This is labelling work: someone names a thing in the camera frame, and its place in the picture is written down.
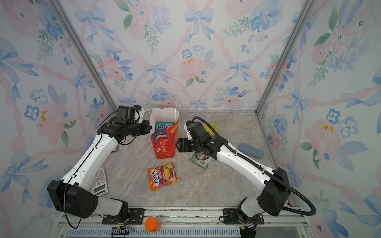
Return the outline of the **red paper gift bag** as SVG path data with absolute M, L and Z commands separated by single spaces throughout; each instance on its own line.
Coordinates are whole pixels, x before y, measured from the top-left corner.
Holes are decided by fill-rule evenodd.
M 179 129 L 179 109 L 180 104 L 168 108 L 153 108 L 151 111 L 142 108 L 141 116 L 145 112 L 150 115 L 149 123 L 152 130 L 149 135 L 152 141 L 153 149 L 157 160 L 174 158 L 176 152 L 177 133 Z M 166 130 L 156 130 L 156 123 L 174 123 L 174 125 Z

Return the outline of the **teal Fox's front candy packet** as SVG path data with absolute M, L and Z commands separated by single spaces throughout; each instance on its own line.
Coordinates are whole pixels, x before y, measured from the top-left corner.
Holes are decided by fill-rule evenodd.
M 169 122 L 166 122 L 166 123 L 156 123 L 155 124 L 155 129 L 156 130 L 166 130 L 166 129 L 169 129 L 171 128 L 172 126 L 174 125 L 174 123 L 169 123 Z

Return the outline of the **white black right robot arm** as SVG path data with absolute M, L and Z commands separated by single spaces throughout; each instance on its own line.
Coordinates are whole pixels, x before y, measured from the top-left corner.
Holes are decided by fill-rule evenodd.
M 238 171 L 251 181 L 261 194 L 253 198 L 245 198 L 237 207 L 237 212 L 252 218 L 260 213 L 278 216 L 285 205 L 290 191 L 271 178 L 274 175 L 281 181 L 288 183 L 285 172 L 274 170 L 254 160 L 244 159 L 244 154 L 224 138 L 207 136 L 205 139 L 180 138 L 176 143 L 179 152 L 201 152 Z

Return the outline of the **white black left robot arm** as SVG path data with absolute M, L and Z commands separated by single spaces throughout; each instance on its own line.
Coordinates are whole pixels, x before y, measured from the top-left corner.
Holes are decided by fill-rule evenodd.
M 106 215 L 118 222 L 128 221 L 131 215 L 127 202 L 97 196 L 89 189 L 106 158 L 127 136 L 146 135 L 151 129 L 148 120 L 126 125 L 104 123 L 79 162 L 60 181 L 49 183 L 47 191 L 54 208 L 83 219 Z

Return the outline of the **yellow snack packet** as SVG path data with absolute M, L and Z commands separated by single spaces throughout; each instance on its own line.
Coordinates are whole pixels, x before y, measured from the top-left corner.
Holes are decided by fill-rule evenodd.
M 207 132 L 210 134 L 210 136 L 212 136 L 212 137 L 215 136 L 214 131 L 216 131 L 218 134 L 220 134 L 220 132 L 219 132 L 219 130 L 218 130 L 218 128 L 217 128 L 217 126 L 216 126 L 215 123 L 211 123 L 211 124 L 210 124 L 210 127 L 207 126 L 207 125 L 205 125 L 204 127 L 205 127 L 206 131 L 207 131 Z

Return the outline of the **small green flat packet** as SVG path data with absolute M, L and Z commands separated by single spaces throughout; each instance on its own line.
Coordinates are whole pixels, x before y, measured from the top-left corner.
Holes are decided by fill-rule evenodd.
M 206 156 L 201 152 L 195 152 L 190 158 L 190 161 L 203 169 L 207 169 L 210 163 L 213 161 L 213 158 L 210 156 Z

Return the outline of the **blue grey oblong case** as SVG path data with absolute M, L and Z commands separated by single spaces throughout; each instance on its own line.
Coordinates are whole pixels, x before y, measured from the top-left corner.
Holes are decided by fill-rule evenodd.
M 264 152 L 256 147 L 253 147 L 246 143 L 239 143 L 238 150 L 242 153 L 251 156 L 256 159 L 262 159 L 264 157 Z

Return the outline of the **orange Fox's candy packet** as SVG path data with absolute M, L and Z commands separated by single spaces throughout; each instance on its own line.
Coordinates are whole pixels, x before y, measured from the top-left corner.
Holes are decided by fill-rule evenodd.
M 157 191 L 160 188 L 179 182 L 176 175 L 176 170 L 172 162 L 148 169 L 149 186 L 152 191 Z

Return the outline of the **grey calculator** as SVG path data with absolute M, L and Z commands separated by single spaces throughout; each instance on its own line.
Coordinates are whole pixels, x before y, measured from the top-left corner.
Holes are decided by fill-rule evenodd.
M 101 167 L 95 174 L 91 183 L 91 192 L 96 196 L 103 196 L 109 191 L 105 169 Z

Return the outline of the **orange round cap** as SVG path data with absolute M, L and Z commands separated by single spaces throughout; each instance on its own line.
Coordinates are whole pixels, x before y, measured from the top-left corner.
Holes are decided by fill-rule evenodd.
M 145 221 L 144 226 L 148 232 L 157 233 L 161 229 L 161 222 L 156 218 L 150 217 Z

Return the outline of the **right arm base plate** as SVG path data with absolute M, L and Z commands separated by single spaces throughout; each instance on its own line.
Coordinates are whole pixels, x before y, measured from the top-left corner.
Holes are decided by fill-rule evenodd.
M 224 208 L 222 209 L 222 212 L 223 215 L 219 218 L 219 221 L 225 225 L 248 226 L 250 224 L 263 225 L 265 223 L 262 214 L 250 218 L 236 208 Z

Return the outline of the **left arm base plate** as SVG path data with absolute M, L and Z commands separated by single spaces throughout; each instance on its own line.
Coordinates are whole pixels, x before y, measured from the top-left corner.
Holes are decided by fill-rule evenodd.
M 145 214 L 144 208 L 128 208 L 121 211 L 117 216 L 105 215 L 103 225 L 141 225 Z

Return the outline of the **aluminium front rail frame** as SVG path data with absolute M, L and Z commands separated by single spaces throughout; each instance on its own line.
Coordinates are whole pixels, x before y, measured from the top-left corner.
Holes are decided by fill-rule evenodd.
M 225 225 L 219 221 L 222 209 L 234 207 L 132 207 L 144 208 L 141 225 L 103 225 L 103 216 L 91 216 L 80 220 L 69 216 L 77 229 L 70 227 L 62 218 L 53 233 L 54 238 L 311 238 L 306 219 L 297 214 L 282 211 L 273 217 L 262 214 L 263 225 Z M 145 221 L 156 218 L 161 222 L 157 233 L 145 229 Z

